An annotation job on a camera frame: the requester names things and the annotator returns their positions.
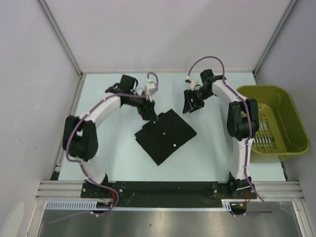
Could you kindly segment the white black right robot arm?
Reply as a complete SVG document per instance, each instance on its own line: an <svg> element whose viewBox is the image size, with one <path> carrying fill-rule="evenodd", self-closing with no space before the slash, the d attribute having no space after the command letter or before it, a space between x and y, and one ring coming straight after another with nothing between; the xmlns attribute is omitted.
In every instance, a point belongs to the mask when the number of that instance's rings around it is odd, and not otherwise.
<svg viewBox="0 0 316 237"><path fill-rule="evenodd" d="M229 172L228 193L233 198L241 197L253 187L250 177L250 153L255 134L259 130L258 103L233 89L223 75L214 75L211 69L200 73L202 84L186 76L190 89L184 91L183 114L204 107L204 101L217 96L228 105L226 127L233 140L233 166Z"/></svg>

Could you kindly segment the black long sleeve shirt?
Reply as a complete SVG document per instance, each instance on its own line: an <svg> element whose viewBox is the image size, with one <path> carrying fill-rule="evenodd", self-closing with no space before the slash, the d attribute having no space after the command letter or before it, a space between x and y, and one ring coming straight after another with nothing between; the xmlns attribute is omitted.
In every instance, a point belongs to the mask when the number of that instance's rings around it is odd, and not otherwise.
<svg viewBox="0 0 316 237"><path fill-rule="evenodd" d="M159 166L196 135L196 131L170 109L160 113L158 120L143 125L135 133L135 140Z"/></svg>

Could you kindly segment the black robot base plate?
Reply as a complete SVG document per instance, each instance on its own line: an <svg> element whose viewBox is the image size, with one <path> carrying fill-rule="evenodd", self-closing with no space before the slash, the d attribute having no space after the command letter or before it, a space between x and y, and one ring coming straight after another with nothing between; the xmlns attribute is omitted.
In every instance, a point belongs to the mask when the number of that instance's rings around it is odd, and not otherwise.
<svg viewBox="0 0 316 237"><path fill-rule="evenodd" d="M249 187L235 190L218 182L116 181L105 184L118 192L122 208L215 208L223 199L257 199Z"/></svg>

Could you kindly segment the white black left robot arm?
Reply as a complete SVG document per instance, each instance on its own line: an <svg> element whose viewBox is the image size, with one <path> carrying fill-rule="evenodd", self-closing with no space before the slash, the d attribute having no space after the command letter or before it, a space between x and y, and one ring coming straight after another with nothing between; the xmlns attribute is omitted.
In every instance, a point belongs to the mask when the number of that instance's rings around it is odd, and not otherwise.
<svg viewBox="0 0 316 237"><path fill-rule="evenodd" d="M150 99L158 91L159 80L152 81L153 72L147 73L147 83L141 94L137 93L138 80L122 75L120 82L105 90L103 97L88 112L81 116L68 116L64 124L62 147L68 162L77 163L92 184L92 192L102 198L112 193L118 198L116 190L109 187L108 176L97 164L98 151L97 128L105 119L123 105L135 107L142 120L156 120L155 102Z"/></svg>

